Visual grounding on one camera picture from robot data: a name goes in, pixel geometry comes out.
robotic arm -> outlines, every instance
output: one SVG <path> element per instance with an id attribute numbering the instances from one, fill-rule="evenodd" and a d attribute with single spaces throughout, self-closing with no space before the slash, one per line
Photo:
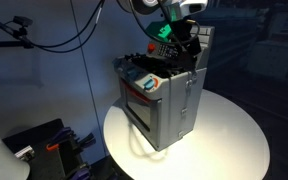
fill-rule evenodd
<path id="1" fill-rule="evenodd" d="M 117 0 L 121 8 L 132 13 L 143 30 L 151 38 L 147 55 L 160 59 L 177 59 L 188 61 L 189 67 L 195 67 L 197 55 L 201 52 L 198 38 L 199 25 L 190 20 L 189 15 L 204 11 L 208 0 Z M 148 15 L 160 8 L 164 21 L 152 22 L 146 29 L 143 28 L 137 14 Z M 192 32 L 193 25 L 197 31 Z M 154 51 L 154 47 L 165 47 L 167 56 Z"/>
<path id="2" fill-rule="evenodd" d="M 117 0 L 118 4 L 126 12 L 131 13 L 130 0 Z M 147 15 L 153 13 L 159 8 L 160 1 L 169 12 L 177 13 L 177 20 L 183 19 L 185 16 L 204 11 L 208 0 L 132 0 L 136 12 Z"/>

gray metal case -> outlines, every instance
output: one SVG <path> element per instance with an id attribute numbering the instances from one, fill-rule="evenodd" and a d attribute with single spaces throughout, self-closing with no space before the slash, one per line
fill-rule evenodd
<path id="1" fill-rule="evenodd" d="M 194 128 L 213 34 L 213 27 L 201 27 L 199 39 L 202 52 L 198 54 L 195 70 L 170 78 L 160 78 L 125 58 L 114 61 L 115 71 L 119 76 L 123 110 L 157 151 L 180 140 Z M 136 71 L 138 76 L 130 77 L 130 70 Z M 149 78 L 153 78 L 158 85 L 147 90 L 144 84 Z M 149 128 L 145 127 L 143 120 L 129 107 L 130 88 L 147 101 L 148 109 L 145 112 L 149 113 L 147 117 L 150 119 L 144 121 L 150 122 Z"/>

table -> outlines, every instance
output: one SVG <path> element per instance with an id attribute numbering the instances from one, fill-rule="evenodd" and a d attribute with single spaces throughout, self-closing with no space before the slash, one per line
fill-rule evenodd
<path id="1" fill-rule="evenodd" d="M 27 180 L 61 179 L 83 163 L 81 156 L 73 152 L 73 141 L 62 143 L 59 149 L 46 151 L 50 138 L 63 127 L 62 120 L 55 119 L 3 139 L 13 153 L 28 145 L 35 151 L 35 158 L 29 161 L 30 176 Z"/>
<path id="2" fill-rule="evenodd" d="M 156 152 L 116 101 L 104 122 L 109 153 L 123 171 L 141 179 L 257 180 L 269 166 L 267 140 L 236 104 L 203 90 L 192 132 Z"/>

white circular table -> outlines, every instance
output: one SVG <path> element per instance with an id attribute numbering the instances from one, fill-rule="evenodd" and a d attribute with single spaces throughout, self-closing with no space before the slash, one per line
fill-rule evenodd
<path id="1" fill-rule="evenodd" d="M 194 130 L 156 152 L 119 101 L 109 109 L 104 139 L 115 162 L 135 180 L 260 180 L 269 166 L 267 140 L 231 101 L 203 90 Z"/>

